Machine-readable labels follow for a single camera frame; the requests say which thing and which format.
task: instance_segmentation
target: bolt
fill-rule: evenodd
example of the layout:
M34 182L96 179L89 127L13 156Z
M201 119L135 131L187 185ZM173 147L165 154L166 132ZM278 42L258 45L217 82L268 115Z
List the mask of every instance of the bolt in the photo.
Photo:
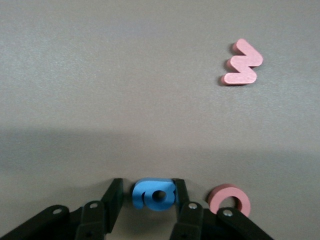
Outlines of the bolt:
M190 209L196 209L198 207L197 204L195 204L194 202L189 203L188 206Z
M227 217L232 217L234 214L232 213L231 210L226 209L223 211L223 215L227 216Z

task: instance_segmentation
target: silver screw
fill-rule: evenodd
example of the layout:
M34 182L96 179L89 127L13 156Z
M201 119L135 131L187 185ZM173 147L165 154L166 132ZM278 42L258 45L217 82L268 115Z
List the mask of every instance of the silver screw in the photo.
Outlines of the silver screw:
M188 207L189 207L190 209L196 209L198 206L197 206L197 204L195 204L194 202L191 202L191 203L189 203Z
M223 211L223 215L227 216L227 217L232 217L234 214L232 213L231 210L226 209Z

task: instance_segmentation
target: pink ring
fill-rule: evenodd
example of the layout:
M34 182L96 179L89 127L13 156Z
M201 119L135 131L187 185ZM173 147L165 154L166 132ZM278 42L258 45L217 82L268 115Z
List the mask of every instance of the pink ring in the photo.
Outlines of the pink ring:
M212 190L208 198L210 211L217 214L220 204L229 197L234 197L238 200L236 208L248 217L251 210L249 198L241 189L232 184L222 184Z

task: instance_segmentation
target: gray surface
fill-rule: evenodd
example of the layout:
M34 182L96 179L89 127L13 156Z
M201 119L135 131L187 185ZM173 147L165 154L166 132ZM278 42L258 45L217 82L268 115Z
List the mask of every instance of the gray surface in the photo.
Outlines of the gray surface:
M320 235L320 1L0 1L0 236L114 177L233 183L275 239ZM252 85L218 79L245 38ZM126 203L108 239L168 239Z

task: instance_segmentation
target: gray table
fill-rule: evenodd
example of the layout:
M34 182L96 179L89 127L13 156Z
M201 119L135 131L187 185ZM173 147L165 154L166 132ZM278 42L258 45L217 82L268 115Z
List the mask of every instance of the gray table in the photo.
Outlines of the gray table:
M0 236L111 179L223 183L275 239L320 235L320 1L0 0ZM223 86L230 47L264 57ZM126 202L111 240L168 239L166 212Z

